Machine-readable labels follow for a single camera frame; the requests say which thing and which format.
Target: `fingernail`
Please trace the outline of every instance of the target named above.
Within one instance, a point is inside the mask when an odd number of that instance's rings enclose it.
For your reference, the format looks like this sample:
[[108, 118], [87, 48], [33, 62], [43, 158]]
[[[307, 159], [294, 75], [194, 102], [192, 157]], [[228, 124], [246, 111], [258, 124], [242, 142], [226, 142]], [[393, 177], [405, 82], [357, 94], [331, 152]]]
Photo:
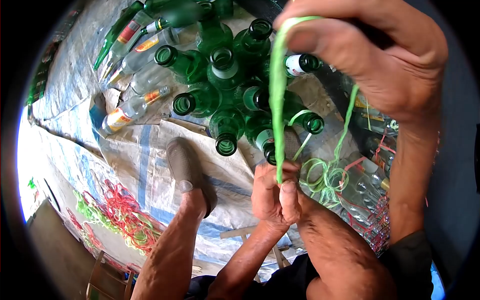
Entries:
[[282, 184], [282, 190], [284, 192], [294, 192], [296, 191], [297, 186], [293, 181], [287, 181]]

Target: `foot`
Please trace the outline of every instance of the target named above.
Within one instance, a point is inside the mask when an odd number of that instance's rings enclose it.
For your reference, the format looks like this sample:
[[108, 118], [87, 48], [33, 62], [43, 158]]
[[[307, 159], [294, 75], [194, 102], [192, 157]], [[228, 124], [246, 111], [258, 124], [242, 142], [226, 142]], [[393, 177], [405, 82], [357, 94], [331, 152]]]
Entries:
[[176, 137], [167, 145], [168, 168], [178, 184], [180, 193], [201, 189], [207, 205], [205, 217], [208, 217], [216, 206], [217, 197], [214, 189], [203, 179], [200, 160], [189, 142]]
[[[283, 137], [285, 141], [285, 159], [293, 160], [293, 157], [301, 147], [300, 138], [295, 130], [290, 126], [285, 126]], [[300, 157], [301, 155], [299, 155], [295, 162], [301, 163]]]

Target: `hand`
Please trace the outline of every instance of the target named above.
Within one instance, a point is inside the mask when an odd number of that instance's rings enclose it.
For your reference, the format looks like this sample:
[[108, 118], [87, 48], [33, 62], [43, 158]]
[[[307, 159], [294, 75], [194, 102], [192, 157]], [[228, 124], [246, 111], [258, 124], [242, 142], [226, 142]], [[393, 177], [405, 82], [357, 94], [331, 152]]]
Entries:
[[[401, 128], [438, 123], [440, 90], [448, 56], [440, 27], [402, 0], [295, 0], [274, 27], [292, 17], [317, 15], [288, 32], [288, 48], [312, 53], [350, 75], [369, 104]], [[395, 45], [381, 50], [357, 27], [340, 19], [357, 18], [388, 34]]]
[[255, 168], [253, 179], [253, 214], [268, 222], [275, 229], [287, 231], [301, 216], [298, 201], [297, 174], [299, 165], [285, 161], [283, 164], [283, 184], [277, 184], [276, 167], [269, 163]]

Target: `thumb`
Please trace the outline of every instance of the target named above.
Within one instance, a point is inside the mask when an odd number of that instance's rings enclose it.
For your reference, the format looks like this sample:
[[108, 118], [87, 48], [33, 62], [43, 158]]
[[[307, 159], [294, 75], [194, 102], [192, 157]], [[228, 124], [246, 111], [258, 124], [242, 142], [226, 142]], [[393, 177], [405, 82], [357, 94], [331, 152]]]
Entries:
[[285, 181], [280, 187], [280, 205], [285, 221], [293, 224], [300, 219], [301, 206], [299, 204], [297, 185], [292, 180]]
[[287, 46], [297, 53], [311, 53], [354, 78], [365, 95], [375, 95], [376, 102], [385, 102], [385, 113], [394, 110], [386, 102], [402, 103], [408, 90], [401, 65], [370, 42], [356, 26], [339, 19], [318, 19], [301, 22], [287, 33]]

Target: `dark clothing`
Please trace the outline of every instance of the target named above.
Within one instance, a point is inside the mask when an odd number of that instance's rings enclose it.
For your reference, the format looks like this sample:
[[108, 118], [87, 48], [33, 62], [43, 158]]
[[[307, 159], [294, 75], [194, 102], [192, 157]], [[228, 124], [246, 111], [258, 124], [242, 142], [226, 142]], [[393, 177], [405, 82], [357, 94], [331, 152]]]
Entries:
[[[398, 300], [430, 299], [433, 291], [432, 253], [425, 232], [412, 233], [391, 246], [380, 257], [395, 281]], [[253, 281], [244, 299], [306, 299], [308, 284], [318, 277], [308, 254], [295, 258], [291, 266], [279, 269], [266, 283]], [[199, 276], [190, 282], [186, 299], [204, 299], [215, 276]]]

